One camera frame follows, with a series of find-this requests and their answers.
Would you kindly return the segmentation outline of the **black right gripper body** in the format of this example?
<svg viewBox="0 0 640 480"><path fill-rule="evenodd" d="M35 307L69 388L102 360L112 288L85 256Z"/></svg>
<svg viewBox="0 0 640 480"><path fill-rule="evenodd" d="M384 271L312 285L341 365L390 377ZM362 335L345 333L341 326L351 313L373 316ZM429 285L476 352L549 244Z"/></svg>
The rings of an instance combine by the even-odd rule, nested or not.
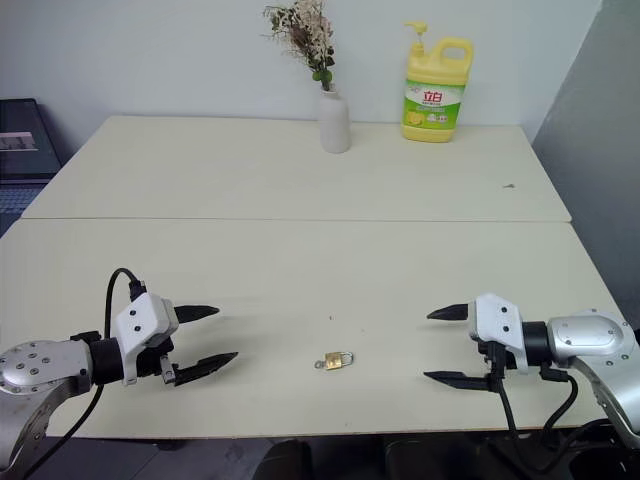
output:
<svg viewBox="0 0 640 480"><path fill-rule="evenodd" d="M496 341L476 341L478 352L484 356L489 372L474 381L473 390L502 391L505 378L507 351L503 344Z"/></svg>

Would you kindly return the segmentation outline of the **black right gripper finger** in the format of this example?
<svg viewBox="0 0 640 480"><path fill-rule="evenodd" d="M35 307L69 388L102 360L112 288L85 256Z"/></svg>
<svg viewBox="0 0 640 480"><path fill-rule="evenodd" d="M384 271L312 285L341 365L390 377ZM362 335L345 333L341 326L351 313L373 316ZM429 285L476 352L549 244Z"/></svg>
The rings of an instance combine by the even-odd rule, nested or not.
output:
<svg viewBox="0 0 640 480"><path fill-rule="evenodd" d="M426 318L440 321L466 321L469 318L470 307L469 303L452 304L430 312Z"/></svg>
<svg viewBox="0 0 640 480"><path fill-rule="evenodd" d="M459 371L430 371L424 372L424 376L443 383L455 389L491 391L491 381L487 375L483 377L470 377Z"/></svg>

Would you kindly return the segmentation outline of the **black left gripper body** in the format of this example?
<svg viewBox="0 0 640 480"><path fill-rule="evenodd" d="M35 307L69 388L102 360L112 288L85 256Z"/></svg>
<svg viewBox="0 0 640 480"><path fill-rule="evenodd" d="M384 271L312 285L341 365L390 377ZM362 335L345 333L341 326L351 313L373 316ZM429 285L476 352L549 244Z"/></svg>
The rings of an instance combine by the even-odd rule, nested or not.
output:
<svg viewBox="0 0 640 480"><path fill-rule="evenodd" d="M145 348L136 359L136 373L138 378L160 376L165 384L174 384L176 373L169 360L169 353L174 350L170 338L156 347Z"/></svg>

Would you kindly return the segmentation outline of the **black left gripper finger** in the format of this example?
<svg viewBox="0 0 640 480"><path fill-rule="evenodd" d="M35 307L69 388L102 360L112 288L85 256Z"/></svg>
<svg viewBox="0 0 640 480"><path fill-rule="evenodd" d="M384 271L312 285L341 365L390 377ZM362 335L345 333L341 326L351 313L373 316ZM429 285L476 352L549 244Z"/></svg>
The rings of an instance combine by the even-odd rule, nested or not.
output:
<svg viewBox="0 0 640 480"><path fill-rule="evenodd" d="M186 368L180 368L177 364L173 364L172 368L175 377L173 384L180 386L211 375L234 360L237 356L237 352L217 354L198 360L194 365Z"/></svg>
<svg viewBox="0 0 640 480"><path fill-rule="evenodd" d="M216 315L220 309L210 305L181 305L175 306L174 311L178 322L186 324Z"/></svg>

